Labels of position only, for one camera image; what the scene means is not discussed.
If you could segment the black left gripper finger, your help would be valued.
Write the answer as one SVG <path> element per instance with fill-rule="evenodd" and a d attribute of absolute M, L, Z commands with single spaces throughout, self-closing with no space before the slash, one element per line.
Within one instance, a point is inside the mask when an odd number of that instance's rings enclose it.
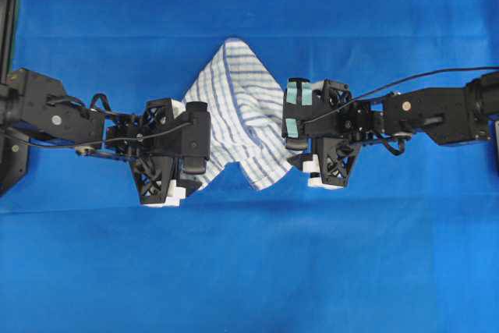
<path fill-rule="evenodd" d="M 203 186 L 197 178 L 182 176 L 178 158 L 165 156 L 136 159 L 132 162 L 132 176 L 140 203 L 146 207 L 179 207 Z"/>
<path fill-rule="evenodd" d="M 185 110 L 182 102 L 171 98 L 148 101 L 142 115 L 142 126 L 149 130 L 166 130 Z"/>

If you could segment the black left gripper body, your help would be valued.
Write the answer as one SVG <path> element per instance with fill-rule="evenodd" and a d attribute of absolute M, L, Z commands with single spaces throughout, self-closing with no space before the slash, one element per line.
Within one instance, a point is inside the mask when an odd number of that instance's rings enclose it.
<path fill-rule="evenodd" d="M 159 141 L 183 127 L 183 124 L 174 126 L 173 122 L 166 130 L 149 130 L 142 126 L 142 115 L 112 117 L 113 125 L 106 129 L 104 147 L 128 159 L 145 157 L 156 152 Z"/>

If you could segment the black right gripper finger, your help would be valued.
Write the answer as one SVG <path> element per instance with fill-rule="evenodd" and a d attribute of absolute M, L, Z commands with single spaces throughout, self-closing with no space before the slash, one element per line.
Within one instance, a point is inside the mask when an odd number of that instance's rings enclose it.
<path fill-rule="evenodd" d="M 358 146 L 341 138 L 313 139 L 310 153 L 288 158 L 288 163 L 309 175 L 307 186 L 321 189 L 343 189 L 358 157 Z"/>
<path fill-rule="evenodd" d="M 337 108 L 335 114 L 346 114 L 351 105 L 346 105 L 352 100 L 349 86 L 335 80 L 321 80 L 312 83 L 312 114 L 323 115 Z"/>

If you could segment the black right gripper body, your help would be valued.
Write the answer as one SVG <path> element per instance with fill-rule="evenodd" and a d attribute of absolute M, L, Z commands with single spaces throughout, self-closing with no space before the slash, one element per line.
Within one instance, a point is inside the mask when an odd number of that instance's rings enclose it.
<path fill-rule="evenodd" d="M 381 105 L 383 100 L 383 97 L 375 97 L 354 101 L 339 111 L 337 108 L 346 103 L 345 99 L 340 99 L 334 106 L 320 105 L 320 111 L 313 114 L 319 119 L 306 120 L 303 132 L 310 138 L 325 136 L 350 142 L 373 140 L 385 133 L 383 112 L 373 109 L 375 105 Z"/>

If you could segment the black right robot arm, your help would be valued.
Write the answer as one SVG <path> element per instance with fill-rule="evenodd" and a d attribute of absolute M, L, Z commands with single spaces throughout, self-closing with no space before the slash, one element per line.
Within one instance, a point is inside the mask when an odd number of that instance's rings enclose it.
<path fill-rule="evenodd" d="M 382 86 L 357 97 L 334 80 L 311 83 L 288 79 L 281 135 L 296 155 L 288 162 L 308 174 L 308 185 L 341 189 L 349 184 L 359 152 L 380 144 L 394 156 L 425 133 L 439 146 L 461 146 L 490 139 L 498 120 L 498 68 L 463 87 L 430 87 L 405 94 Z"/>

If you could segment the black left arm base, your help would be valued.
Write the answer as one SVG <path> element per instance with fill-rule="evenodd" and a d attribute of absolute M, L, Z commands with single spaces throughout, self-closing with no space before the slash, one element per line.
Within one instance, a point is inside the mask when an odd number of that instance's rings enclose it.
<path fill-rule="evenodd" d="M 26 175 L 30 153 L 24 144 L 28 136 L 14 129 L 8 129 L 6 134 L 1 135 L 1 196 Z"/>

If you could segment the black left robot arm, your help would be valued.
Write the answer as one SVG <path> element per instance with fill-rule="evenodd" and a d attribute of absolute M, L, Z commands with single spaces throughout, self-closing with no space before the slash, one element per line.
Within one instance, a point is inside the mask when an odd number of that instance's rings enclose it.
<path fill-rule="evenodd" d="M 28 69 L 1 84 L 2 193 L 27 174 L 31 148 L 70 149 L 127 163 L 142 205 L 177 207 L 201 189 L 210 141 L 202 101 L 152 100 L 136 115 L 113 111 L 102 93 L 85 105 L 61 81 Z"/>

